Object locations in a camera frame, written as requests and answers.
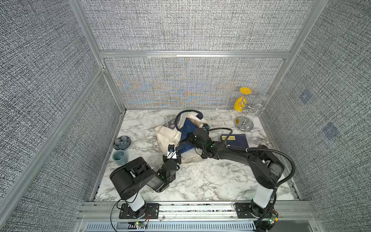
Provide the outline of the cream canvas tote bag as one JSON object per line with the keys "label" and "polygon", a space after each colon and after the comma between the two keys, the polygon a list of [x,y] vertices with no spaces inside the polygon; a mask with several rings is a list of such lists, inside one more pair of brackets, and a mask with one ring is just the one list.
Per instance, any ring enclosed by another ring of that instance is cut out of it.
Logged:
{"label": "cream canvas tote bag", "polygon": [[157,141],[163,152],[163,162],[174,160],[177,164],[198,162],[194,146],[188,141],[187,135],[196,128],[208,126],[203,113],[198,110],[184,110],[167,123],[155,128]]}

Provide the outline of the dark blue book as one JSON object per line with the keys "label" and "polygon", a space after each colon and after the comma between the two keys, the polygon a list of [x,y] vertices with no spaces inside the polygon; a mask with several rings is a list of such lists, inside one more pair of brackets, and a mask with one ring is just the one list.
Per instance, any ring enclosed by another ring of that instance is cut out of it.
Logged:
{"label": "dark blue book", "polygon": [[245,134],[232,134],[228,137],[227,141],[225,142],[227,138],[227,134],[220,134],[220,142],[223,145],[230,145],[233,148],[238,149],[246,149],[249,148],[247,138]]}

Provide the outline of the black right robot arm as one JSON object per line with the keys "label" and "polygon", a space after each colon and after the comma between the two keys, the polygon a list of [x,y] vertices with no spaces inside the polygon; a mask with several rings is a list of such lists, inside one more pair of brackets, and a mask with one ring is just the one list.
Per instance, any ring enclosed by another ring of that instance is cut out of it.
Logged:
{"label": "black right robot arm", "polygon": [[186,138],[195,148],[202,150],[201,157],[204,159],[231,160],[250,167],[258,182],[255,196],[250,203],[250,213],[262,220],[273,210],[278,188],[294,176],[296,171],[294,161],[285,153],[264,145],[256,148],[239,148],[228,144],[233,132],[229,128],[225,128],[230,133],[224,140],[213,141],[209,132],[215,130],[196,128]]}

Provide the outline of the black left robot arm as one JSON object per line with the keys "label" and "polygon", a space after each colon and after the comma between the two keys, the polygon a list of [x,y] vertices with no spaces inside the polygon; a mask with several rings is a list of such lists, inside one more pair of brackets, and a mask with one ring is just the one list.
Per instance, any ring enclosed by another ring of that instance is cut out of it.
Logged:
{"label": "black left robot arm", "polygon": [[130,209],[142,215],[146,210],[146,201],[140,195],[144,186],[149,186],[155,192],[163,192],[176,179],[176,173],[180,169],[178,158],[166,158],[158,171],[153,170],[144,158],[139,157],[110,174],[121,200]]}

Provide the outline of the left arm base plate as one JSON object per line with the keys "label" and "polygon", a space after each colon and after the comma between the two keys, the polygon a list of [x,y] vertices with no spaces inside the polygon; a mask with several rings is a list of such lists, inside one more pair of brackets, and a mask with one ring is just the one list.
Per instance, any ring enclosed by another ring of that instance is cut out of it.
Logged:
{"label": "left arm base plate", "polygon": [[133,211],[128,204],[122,204],[119,219],[158,219],[160,204],[145,203],[139,210]]}

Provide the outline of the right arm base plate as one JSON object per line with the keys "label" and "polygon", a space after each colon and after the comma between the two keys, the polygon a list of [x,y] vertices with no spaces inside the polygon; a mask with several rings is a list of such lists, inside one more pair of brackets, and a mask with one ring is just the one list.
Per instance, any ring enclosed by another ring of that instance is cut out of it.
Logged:
{"label": "right arm base plate", "polygon": [[233,205],[238,219],[260,218],[253,214],[250,203],[235,203]]}

